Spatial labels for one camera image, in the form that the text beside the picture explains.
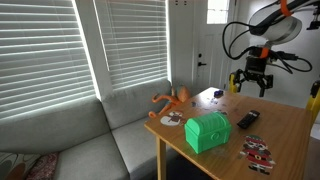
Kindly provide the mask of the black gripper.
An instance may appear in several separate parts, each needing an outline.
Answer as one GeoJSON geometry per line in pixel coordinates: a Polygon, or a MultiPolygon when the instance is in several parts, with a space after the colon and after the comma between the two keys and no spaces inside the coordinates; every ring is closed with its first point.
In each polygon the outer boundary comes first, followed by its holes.
{"type": "MultiPolygon", "coordinates": [[[[267,58],[269,57],[269,49],[266,47],[252,47],[246,58],[246,66],[244,77],[247,81],[255,81],[260,87],[259,96],[263,97],[266,89],[273,87],[273,76],[265,75],[267,58]]],[[[237,86],[237,93],[241,91],[242,83],[245,81],[241,77],[243,71],[238,69],[235,72],[234,83],[237,86]]]]}

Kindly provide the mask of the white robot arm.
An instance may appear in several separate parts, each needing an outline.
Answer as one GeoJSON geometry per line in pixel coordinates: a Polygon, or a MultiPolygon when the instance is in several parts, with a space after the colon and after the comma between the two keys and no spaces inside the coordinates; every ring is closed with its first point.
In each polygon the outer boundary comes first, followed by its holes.
{"type": "Polygon", "coordinates": [[[310,22],[308,30],[318,29],[320,26],[319,0],[276,0],[256,11],[248,24],[241,23],[248,27],[247,32],[263,37],[266,42],[263,45],[250,46],[235,57],[231,55],[231,49],[224,47],[225,53],[232,60],[239,60],[244,54],[248,54],[245,69],[238,69],[229,76],[229,88],[232,92],[240,92],[242,83],[251,81],[258,84],[259,96],[263,97],[265,90],[273,87],[273,76],[265,74],[267,65],[279,67],[290,74],[292,70],[299,72],[312,70],[308,60],[295,54],[272,50],[274,45],[287,43],[298,36],[302,29],[302,22],[293,17],[293,14],[306,6],[314,7],[314,19],[310,22]]]}

